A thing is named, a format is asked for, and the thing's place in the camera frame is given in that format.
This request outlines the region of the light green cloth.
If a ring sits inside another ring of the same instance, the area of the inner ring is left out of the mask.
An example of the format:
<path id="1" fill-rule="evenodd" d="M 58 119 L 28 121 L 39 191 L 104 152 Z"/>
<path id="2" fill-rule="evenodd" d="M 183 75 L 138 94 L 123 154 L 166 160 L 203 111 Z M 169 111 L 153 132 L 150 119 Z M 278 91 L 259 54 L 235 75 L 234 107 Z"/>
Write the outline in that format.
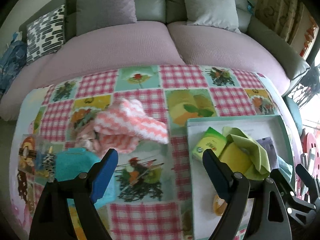
<path id="1" fill-rule="evenodd" d="M 223 127 L 222 135 L 227 138 L 227 145 L 234 142 L 251 159 L 252 165 L 244 174 L 247 179 L 263 180 L 270 175 L 267 152 L 257 141 L 236 127 Z"/>

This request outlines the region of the red perforated stool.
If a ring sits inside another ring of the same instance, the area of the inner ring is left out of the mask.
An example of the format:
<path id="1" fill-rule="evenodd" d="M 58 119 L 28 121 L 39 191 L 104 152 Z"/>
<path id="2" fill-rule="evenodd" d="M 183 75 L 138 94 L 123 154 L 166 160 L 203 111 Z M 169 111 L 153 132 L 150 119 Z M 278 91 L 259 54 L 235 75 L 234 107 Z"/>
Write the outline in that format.
<path id="1" fill-rule="evenodd" d="M 306 155 L 308 172 L 319 179 L 319 142 L 312 133 L 306 133 L 302 140 L 303 153 Z"/>

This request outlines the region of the black white patterned cushion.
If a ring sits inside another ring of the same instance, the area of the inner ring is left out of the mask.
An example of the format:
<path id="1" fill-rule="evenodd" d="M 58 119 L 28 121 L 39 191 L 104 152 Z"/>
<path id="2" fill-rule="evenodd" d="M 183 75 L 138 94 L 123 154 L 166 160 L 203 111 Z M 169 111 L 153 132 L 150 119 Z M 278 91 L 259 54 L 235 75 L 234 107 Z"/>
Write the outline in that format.
<path id="1" fill-rule="evenodd" d="M 56 53 L 65 43 L 65 5 L 27 25 L 27 64 Z"/>

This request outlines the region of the leopard print scrunchie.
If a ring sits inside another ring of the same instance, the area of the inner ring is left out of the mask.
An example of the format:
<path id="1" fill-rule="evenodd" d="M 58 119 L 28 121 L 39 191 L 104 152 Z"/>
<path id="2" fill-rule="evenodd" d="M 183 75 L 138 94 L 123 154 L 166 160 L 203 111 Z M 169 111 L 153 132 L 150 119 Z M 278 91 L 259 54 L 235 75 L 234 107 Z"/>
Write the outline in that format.
<path id="1" fill-rule="evenodd" d="M 43 168 L 47 171 L 50 178 L 55 176 L 55 167 L 56 167 L 56 155 L 53 153 L 47 153 L 42 161 Z"/>

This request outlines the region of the green tissue pack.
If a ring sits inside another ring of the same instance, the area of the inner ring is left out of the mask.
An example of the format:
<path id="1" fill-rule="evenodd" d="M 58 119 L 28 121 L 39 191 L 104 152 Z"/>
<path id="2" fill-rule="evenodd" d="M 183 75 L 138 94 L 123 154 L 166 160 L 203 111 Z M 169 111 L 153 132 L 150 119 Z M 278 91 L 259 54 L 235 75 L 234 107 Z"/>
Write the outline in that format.
<path id="1" fill-rule="evenodd" d="M 215 129 L 209 127 L 191 153 L 198 160 L 202 160 L 205 150 L 212 150 L 213 153 L 219 157 L 226 145 L 227 138 Z"/>

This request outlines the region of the patchwork tablecloth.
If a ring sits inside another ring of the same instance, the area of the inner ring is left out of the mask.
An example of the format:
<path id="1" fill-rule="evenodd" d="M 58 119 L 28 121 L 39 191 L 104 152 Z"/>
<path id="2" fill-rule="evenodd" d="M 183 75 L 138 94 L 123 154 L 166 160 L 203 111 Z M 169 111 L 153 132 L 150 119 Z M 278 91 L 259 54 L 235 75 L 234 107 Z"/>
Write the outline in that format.
<path id="1" fill-rule="evenodd" d="M 254 139 L 271 137 L 290 165 L 303 152 L 298 129 L 271 80 L 260 73 L 197 65 L 138 66 L 77 77 L 33 89 L 25 96 L 10 154 L 12 214 L 29 232 L 47 172 L 20 148 L 54 152 L 74 148 L 76 136 L 99 111 L 119 99 L 138 100 L 144 112 L 167 125 L 167 145 L 141 141 L 121 154 L 114 200 L 99 204 L 116 239 L 190 237 L 183 214 L 191 210 L 193 169 L 189 151 L 203 133 L 187 135 L 191 118 L 225 117 L 226 126 L 249 129 Z"/>

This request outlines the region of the blue face mask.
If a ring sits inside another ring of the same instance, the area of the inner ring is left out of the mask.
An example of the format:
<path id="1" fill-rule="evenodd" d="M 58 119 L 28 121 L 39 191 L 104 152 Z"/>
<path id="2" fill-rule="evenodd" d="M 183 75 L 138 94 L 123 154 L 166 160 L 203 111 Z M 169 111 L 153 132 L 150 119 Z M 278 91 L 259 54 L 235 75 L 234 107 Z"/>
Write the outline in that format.
<path id="1" fill-rule="evenodd" d="M 278 166 L 281 174 L 286 179 L 287 182 L 291 182 L 293 167 L 292 165 L 286 163 L 280 156 L 277 156 Z"/>

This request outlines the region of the pink white striped towel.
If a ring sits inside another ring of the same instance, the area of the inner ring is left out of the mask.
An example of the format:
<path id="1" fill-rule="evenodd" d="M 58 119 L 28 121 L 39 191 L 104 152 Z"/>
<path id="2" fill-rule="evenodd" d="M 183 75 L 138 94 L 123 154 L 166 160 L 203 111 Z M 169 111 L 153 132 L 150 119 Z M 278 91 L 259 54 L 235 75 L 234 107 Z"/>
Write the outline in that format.
<path id="1" fill-rule="evenodd" d="M 142 103 L 136 99 L 121 98 L 108 109 L 96 114 L 92 121 L 98 138 L 93 141 L 96 153 L 103 155 L 109 149 L 119 153 L 133 152 L 140 141 L 169 142 L 165 123 L 147 116 Z"/>

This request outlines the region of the light grey cushion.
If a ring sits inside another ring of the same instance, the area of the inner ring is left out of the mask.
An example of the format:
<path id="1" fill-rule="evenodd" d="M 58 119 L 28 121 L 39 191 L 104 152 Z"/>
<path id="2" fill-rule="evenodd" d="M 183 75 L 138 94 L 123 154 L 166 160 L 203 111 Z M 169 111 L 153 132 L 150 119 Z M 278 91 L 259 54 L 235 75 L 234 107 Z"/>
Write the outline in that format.
<path id="1" fill-rule="evenodd" d="M 240 33 L 235 0 L 184 0 L 187 24 Z"/>

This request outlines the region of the blue clothes pile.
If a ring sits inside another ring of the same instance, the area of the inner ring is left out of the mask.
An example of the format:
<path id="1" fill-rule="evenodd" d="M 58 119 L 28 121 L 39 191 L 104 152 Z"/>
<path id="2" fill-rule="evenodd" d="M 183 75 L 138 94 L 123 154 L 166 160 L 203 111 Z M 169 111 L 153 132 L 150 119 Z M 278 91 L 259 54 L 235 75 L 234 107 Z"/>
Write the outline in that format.
<path id="1" fill-rule="evenodd" d="M 27 44 L 22 41 L 22 32 L 17 31 L 1 57 L 1 98 L 9 90 L 16 76 L 26 65 Z"/>

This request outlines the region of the gold round pouch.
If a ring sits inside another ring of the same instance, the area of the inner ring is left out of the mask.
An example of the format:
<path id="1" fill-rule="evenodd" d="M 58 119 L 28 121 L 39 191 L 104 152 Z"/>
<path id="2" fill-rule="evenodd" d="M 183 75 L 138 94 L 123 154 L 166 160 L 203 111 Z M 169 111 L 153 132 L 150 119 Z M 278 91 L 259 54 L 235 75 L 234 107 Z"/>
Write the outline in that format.
<path id="1" fill-rule="evenodd" d="M 217 216 L 222 216 L 225 209 L 227 207 L 227 203 L 224 199 L 221 199 L 217 194 L 214 196 L 213 200 L 213 212 Z"/>

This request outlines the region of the yellow sponge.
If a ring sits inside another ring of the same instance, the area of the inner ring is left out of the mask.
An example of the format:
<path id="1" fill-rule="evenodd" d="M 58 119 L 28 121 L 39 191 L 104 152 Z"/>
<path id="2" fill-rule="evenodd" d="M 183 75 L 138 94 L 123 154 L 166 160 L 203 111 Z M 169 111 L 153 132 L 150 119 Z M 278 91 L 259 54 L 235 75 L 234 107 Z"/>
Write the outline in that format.
<path id="1" fill-rule="evenodd" d="M 241 150 L 234 142 L 226 146 L 219 156 L 222 163 L 228 165 L 233 172 L 245 174 L 252 165 L 248 154 Z"/>

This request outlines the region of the teal wipes pack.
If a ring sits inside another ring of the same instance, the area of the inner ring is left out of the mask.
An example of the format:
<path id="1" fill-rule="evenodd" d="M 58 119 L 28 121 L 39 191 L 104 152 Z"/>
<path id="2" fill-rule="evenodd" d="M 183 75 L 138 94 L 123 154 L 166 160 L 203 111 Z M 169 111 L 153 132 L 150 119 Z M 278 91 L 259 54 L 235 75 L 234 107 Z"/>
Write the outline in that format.
<path id="1" fill-rule="evenodd" d="M 72 180 L 81 172 L 88 172 L 90 168 L 100 161 L 100 158 L 85 148 L 69 148 L 56 156 L 55 178 L 57 181 Z M 95 202 L 99 209 L 107 203 L 116 200 L 116 186 L 114 174 L 110 178 L 104 195 Z"/>

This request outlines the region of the clear gift box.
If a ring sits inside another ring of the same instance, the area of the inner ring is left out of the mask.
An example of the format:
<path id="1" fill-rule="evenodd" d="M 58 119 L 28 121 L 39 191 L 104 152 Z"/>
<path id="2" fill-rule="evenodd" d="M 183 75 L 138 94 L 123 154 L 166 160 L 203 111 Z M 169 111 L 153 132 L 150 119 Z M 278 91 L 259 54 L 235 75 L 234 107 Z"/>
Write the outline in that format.
<path id="1" fill-rule="evenodd" d="M 18 170 L 27 174 L 52 179 L 42 166 L 47 153 L 56 155 L 54 144 L 34 134 L 24 134 L 18 150 Z"/>

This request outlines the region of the purple wipes packet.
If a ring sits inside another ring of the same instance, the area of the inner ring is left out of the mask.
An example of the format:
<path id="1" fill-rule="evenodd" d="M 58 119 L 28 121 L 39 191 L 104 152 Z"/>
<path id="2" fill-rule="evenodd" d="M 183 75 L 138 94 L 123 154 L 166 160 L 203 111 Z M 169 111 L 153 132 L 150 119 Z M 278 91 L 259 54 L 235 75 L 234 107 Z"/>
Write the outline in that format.
<path id="1" fill-rule="evenodd" d="M 279 168 L 278 156 L 276 154 L 276 150 L 274 148 L 274 144 L 271 137 L 258 139 L 257 143 L 259 143 L 263 147 L 263 149 L 267 152 L 268 161 L 269 161 L 271 170 L 278 169 Z"/>

